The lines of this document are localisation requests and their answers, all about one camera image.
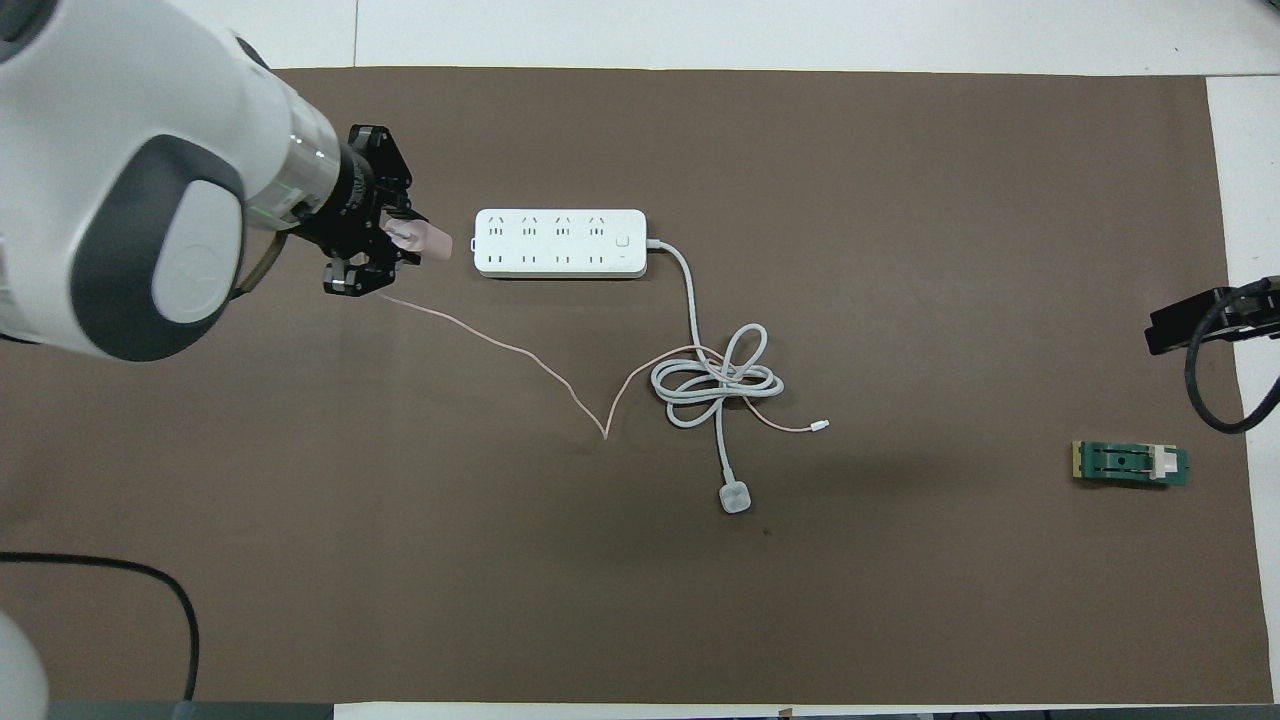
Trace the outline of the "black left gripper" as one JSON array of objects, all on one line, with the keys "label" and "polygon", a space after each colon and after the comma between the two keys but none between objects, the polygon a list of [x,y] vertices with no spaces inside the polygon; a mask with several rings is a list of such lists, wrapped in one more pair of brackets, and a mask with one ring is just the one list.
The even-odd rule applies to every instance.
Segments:
[{"label": "black left gripper", "polygon": [[[357,299],[394,284],[404,264],[421,264],[420,252],[394,245],[390,259],[384,259],[387,237],[376,228],[380,208],[398,220],[428,219],[413,208],[413,177],[389,128],[352,126],[349,146],[353,151],[340,151],[332,192],[301,217],[297,236],[328,255],[323,291]],[[367,259],[356,263],[353,258],[361,254]]]}]

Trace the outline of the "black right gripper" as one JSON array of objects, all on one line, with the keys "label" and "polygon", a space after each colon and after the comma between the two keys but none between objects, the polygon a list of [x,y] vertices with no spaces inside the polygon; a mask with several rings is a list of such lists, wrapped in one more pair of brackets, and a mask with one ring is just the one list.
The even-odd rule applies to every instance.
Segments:
[{"label": "black right gripper", "polygon": [[1206,290],[1151,311],[1146,328],[1149,355],[1188,347],[1193,331],[1225,296],[1230,302],[1210,320],[1204,342],[1233,342],[1236,331],[1279,331],[1279,278],[1262,278],[1230,291]]}]

